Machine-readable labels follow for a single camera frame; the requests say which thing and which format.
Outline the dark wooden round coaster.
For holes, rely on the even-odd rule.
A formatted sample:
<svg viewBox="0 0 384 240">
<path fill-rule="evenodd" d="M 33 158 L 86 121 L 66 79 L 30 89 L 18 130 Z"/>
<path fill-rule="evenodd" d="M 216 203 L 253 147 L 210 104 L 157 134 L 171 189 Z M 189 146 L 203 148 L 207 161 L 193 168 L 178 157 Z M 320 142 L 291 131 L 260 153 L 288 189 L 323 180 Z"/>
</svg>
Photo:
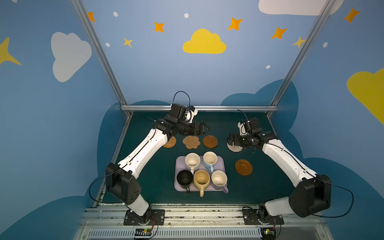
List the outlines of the dark wooden round coaster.
<svg viewBox="0 0 384 240">
<path fill-rule="evenodd" d="M 218 145 L 219 141 L 215 136 L 207 135 L 203 138 L 203 144 L 208 149 L 213 149 Z"/>
</svg>

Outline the white woven round coaster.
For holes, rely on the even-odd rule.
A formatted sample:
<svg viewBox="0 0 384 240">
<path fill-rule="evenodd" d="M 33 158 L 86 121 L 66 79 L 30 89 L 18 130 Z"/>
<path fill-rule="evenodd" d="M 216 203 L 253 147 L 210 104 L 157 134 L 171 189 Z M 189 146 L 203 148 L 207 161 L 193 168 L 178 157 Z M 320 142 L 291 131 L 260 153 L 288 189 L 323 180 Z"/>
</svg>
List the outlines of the white woven round coaster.
<svg viewBox="0 0 384 240">
<path fill-rule="evenodd" d="M 234 153 L 239 153 L 243 150 L 243 147 L 241 147 L 241 146 L 235 146 L 235 145 L 227 144 L 227 147 L 230 151 L 232 151 Z"/>
</svg>

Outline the brown wooden round coaster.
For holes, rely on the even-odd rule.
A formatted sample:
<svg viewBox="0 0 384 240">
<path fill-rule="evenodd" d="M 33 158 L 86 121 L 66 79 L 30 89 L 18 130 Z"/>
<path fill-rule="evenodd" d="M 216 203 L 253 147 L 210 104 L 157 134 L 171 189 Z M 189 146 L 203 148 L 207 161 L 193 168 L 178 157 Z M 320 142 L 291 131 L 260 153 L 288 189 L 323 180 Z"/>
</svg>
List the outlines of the brown wooden round coaster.
<svg viewBox="0 0 384 240">
<path fill-rule="evenodd" d="M 236 161 L 235 169 L 242 176 L 249 176 L 253 172 L 252 164 L 244 159 Z"/>
</svg>

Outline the white cream mug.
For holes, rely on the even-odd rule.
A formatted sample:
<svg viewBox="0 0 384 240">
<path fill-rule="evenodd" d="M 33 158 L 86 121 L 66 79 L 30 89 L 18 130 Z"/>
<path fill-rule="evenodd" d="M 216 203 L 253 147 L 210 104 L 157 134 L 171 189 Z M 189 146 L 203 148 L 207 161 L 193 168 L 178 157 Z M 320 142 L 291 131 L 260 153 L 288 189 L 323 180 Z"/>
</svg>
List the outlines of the white cream mug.
<svg viewBox="0 0 384 240">
<path fill-rule="evenodd" d="M 185 157 L 185 163 L 187 169 L 194 175 L 196 171 L 199 170 L 201 159 L 200 156 L 196 153 L 190 153 Z"/>
</svg>

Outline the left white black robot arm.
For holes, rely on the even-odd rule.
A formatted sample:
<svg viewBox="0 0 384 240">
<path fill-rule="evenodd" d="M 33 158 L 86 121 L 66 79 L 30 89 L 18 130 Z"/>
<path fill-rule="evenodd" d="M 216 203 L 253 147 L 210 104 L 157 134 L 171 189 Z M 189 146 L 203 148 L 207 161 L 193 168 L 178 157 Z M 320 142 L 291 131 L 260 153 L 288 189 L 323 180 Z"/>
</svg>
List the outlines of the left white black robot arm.
<svg viewBox="0 0 384 240">
<path fill-rule="evenodd" d="M 137 179 L 153 155 L 177 134 L 200 136 L 210 131 L 201 121 L 170 122 L 159 119 L 146 138 L 118 164 L 109 164 L 106 168 L 106 190 L 125 203 L 138 217 L 148 217 L 150 204 L 142 197 L 142 187 Z"/>
</svg>

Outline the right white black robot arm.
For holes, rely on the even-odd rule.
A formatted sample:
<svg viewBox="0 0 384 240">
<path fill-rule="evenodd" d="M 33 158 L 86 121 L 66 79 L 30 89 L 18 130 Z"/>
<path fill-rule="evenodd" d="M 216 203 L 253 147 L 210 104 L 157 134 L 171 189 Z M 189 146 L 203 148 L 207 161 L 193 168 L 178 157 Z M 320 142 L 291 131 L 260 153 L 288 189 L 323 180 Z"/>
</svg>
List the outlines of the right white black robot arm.
<svg viewBox="0 0 384 240">
<path fill-rule="evenodd" d="M 227 138 L 229 147 L 255 147 L 269 156 L 291 180 L 294 191 L 289 197 L 279 198 L 260 206 L 260 220 L 279 216 L 297 215 L 305 218 L 329 209 L 332 181 L 327 175 L 318 175 L 304 165 L 273 132 L 235 134 Z"/>
</svg>

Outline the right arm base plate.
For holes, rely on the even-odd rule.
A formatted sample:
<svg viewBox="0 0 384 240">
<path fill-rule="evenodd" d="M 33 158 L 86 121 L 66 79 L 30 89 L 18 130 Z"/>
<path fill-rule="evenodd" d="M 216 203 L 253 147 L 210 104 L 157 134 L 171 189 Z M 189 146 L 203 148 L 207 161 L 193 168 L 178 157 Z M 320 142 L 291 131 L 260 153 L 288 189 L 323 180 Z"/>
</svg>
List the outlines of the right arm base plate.
<svg viewBox="0 0 384 240">
<path fill-rule="evenodd" d="M 281 216 L 270 216 L 266 210 L 252 209 L 251 207 L 242 208 L 245 225 L 283 225 L 284 220 Z"/>
</svg>

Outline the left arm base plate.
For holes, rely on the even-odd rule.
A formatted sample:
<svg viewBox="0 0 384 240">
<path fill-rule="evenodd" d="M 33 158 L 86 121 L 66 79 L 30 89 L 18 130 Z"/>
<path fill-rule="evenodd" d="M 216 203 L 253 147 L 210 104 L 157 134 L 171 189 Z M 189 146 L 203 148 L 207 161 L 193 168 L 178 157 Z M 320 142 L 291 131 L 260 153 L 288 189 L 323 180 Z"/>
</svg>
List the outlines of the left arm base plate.
<svg viewBox="0 0 384 240">
<path fill-rule="evenodd" d="M 143 216 L 139 216 L 132 210 L 127 210 L 123 225 L 124 226 L 162 226 L 165 220 L 165 210 L 157 210 L 149 208 Z"/>
</svg>

